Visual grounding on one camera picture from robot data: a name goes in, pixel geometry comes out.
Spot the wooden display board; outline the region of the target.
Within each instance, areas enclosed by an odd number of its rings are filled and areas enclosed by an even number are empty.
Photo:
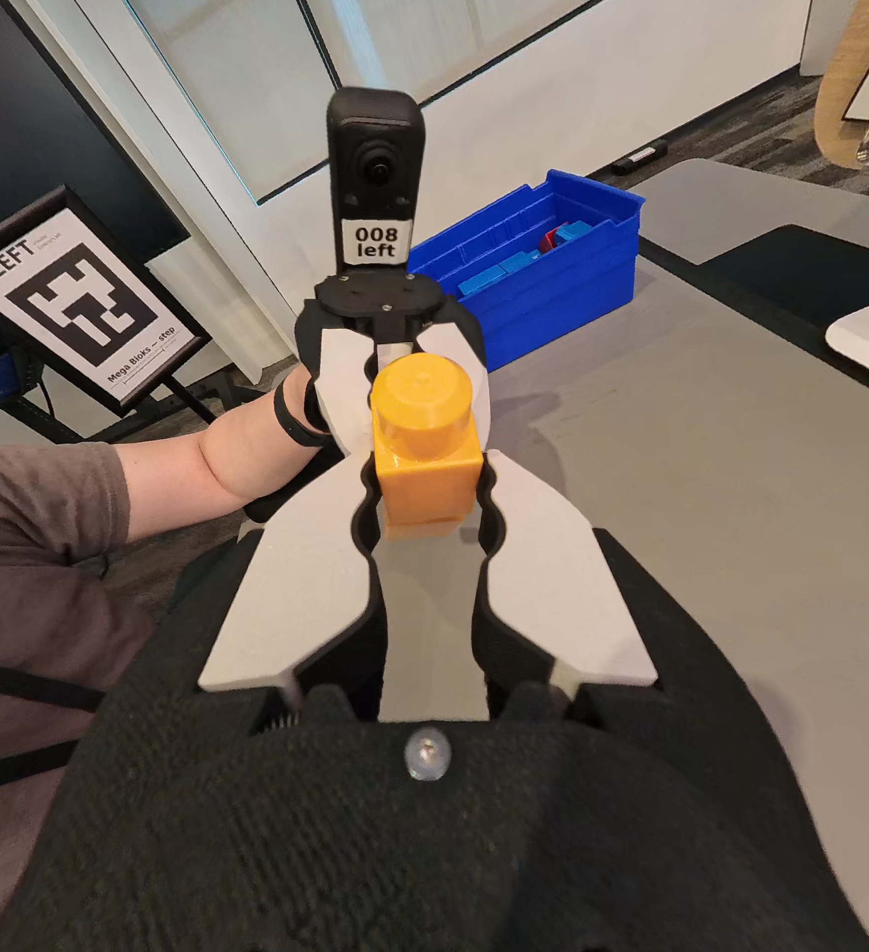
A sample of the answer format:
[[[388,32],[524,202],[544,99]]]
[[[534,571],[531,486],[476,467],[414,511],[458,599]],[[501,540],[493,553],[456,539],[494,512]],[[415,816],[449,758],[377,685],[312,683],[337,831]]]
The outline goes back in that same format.
[[[868,72],[869,1],[858,1],[821,79],[813,123],[822,156],[848,171],[869,171],[869,122],[845,118]]]

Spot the black wristwatch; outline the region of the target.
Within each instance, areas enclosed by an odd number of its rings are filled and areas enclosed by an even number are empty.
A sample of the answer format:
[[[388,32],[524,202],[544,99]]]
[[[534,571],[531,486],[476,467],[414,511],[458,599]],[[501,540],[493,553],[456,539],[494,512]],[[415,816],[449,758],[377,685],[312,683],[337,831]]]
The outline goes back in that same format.
[[[287,378],[284,378],[273,391],[276,420],[285,434],[298,446],[320,449],[327,445],[332,437],[327,432],[311,428],[308,422],[300,422],[291,414],[285,400],[286,380]]]

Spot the black desk mat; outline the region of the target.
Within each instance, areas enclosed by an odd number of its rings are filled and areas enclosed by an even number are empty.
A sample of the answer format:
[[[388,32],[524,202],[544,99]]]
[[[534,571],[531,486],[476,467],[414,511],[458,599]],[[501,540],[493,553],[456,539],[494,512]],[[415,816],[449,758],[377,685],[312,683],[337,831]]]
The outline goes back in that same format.
[[[869,247],[798,225],[761,234],[701,268],[821,330],[869,306]]]

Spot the person's left hand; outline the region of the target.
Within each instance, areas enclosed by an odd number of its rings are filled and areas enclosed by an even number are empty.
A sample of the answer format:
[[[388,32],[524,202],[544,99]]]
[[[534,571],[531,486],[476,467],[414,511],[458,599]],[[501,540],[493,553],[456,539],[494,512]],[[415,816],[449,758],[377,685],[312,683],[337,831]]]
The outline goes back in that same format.
[[[310,375],[307,368],[298,363],[285,377],[283,384],[284,400],[290,415],[312,432],[321,432],[319,427],[309,420],[306,411],[307,391]]]

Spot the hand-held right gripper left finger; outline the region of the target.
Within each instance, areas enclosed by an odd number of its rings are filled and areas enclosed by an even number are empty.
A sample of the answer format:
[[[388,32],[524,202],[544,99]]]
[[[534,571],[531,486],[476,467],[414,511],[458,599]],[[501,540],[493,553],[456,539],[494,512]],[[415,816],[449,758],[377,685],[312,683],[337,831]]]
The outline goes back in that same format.
[[[301,489],[271,517],[199,675],[207,693],[274,688],[300,711],[339,687],[378,720],[389,627],[373,552],[379,483],[368,449]]]

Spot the small black flat device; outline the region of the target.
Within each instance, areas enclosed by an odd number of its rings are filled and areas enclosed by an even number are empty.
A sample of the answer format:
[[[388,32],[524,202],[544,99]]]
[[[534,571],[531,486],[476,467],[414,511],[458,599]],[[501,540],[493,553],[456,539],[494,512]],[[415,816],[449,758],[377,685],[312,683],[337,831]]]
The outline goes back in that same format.
[[[609,171],[617,176],[628,176],[666,157],[667,153],[668,141],[656,139],[611,163]]]

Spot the blue plastic bin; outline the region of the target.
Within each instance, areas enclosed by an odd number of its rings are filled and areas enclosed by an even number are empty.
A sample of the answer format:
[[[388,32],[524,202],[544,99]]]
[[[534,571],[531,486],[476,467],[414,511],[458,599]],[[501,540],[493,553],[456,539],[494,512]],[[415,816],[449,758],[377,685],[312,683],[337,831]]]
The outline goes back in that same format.
[[[542,184],[523,184],[417,244],[408,270],[436,280],[478,319],[494,371],[631,302],[644,203],[635,192],[551,170]],[[456,296],[460,282],[576,220],[592,232],[480,292]]]

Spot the framed marker code sign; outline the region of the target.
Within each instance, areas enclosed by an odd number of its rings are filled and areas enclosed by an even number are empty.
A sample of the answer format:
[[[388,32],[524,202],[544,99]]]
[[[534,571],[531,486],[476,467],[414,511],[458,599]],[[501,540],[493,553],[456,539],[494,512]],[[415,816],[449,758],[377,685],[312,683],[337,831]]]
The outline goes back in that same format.
[[[211,339],[66,184],[0,222],[0,329],[119,417]]]

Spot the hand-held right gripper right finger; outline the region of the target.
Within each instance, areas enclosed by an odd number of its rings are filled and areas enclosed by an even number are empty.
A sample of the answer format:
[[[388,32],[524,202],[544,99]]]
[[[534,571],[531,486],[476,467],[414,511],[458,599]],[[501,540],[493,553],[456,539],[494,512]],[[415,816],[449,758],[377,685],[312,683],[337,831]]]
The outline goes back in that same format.
[[[580,510],[497,449],[485,454],[476,498],[473,658],[488,718],[527,683],[569,704],[585,685],[656,687],[655,663]]]

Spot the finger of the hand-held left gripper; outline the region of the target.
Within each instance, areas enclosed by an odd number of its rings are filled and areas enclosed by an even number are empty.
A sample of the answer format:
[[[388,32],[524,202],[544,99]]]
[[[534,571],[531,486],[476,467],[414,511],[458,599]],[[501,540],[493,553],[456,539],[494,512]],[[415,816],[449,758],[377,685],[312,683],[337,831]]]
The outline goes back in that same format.
[[[488,371],[473,345],[457,325],[431,325],[416,339],[420,351],[436,354],[457,363],[472,384],[471,410],[482,450],[488,445],[491,424]]]
[[[374,357],[375,345],[369,337],[346,328],[322,332],[314,388],[329,431],[345,454],[368,454],[372,448],[371,382],[366,366]]]

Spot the pile of colourful toy blocks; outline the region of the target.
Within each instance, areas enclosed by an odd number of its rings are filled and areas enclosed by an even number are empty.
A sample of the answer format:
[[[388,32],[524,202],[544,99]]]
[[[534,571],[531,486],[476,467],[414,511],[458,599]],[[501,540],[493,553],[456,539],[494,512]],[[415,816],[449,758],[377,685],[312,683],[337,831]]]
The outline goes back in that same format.
[[[513,273],[526,268],[557,247],[583,237],[589,232],[592,232],[592,230],[593,226],[584,220],[563,223],[557,229],[545,233],[536,248],[528,251],[517,251],[500,263],[485,268],[472,277],[460,282],[457,287],[456,296],[461,299],[480,292]]]

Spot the yellow one-stud block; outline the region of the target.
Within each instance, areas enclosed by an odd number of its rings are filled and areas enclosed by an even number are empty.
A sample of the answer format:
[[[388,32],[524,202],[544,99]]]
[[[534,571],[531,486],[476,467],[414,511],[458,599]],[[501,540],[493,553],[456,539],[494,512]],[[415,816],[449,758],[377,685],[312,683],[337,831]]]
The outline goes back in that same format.
[[[436,354],[401,357],[376,377],[370,392],[374,469],[393,521],[471,512],[484,464],[471,401],[468,375]]]

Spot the large black display panel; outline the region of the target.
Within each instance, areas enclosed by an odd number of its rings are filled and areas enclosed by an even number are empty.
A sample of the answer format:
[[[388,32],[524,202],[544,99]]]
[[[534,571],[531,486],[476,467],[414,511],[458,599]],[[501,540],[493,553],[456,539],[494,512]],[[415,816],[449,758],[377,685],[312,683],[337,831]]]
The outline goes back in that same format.
[[[0,222],[62,184],[142,263],[190,237],[0,2]]]

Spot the yellow two-stud block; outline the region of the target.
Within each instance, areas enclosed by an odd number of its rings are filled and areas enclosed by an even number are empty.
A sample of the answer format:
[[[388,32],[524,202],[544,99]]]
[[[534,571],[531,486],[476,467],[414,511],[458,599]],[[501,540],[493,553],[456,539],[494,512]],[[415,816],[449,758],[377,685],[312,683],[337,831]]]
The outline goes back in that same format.
[[[465,517],[456,519],[439,519],[420,523],[395,522],[388,512],[384,517],[385,537],[391,541],[422,540],[446,538],[459,530],[464,524]]]

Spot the black sign easel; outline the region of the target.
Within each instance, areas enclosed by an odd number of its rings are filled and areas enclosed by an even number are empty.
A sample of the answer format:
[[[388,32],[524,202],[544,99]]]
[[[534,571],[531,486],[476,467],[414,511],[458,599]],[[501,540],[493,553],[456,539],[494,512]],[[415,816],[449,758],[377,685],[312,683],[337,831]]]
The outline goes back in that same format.
[[[207,404],[211,400],[218,401],[222,411],[231,411],[263,396],[261,390],[238,385],[227,370],[216,371],[190,386],[173,381],[169,390],[170,396],[160,400],[154,396],[145,397],[129,414],[90,436],[82,436],[51,411],[40,408],[23,395],[13,395],[2,401],[0,412],[55,445],[114,444],[139,435],[150,426],[183,411],[192,412],[203,422],[214,422],[216,413]]]

